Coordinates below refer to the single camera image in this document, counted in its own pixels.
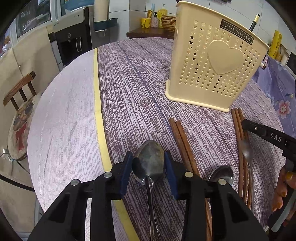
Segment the right hand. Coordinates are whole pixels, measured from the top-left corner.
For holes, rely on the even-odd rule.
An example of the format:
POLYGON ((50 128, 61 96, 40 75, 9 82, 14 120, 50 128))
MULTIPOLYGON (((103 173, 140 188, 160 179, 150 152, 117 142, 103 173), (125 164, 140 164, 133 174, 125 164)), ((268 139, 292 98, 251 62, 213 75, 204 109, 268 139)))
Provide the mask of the right hand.
POLYGON ((295 173, 287 171, 285 166, 280 170, 277 185, 274 191, 271 211, 275 212, 283 206, 283 198, 287 196, 287 187, 295 189, 295 173))

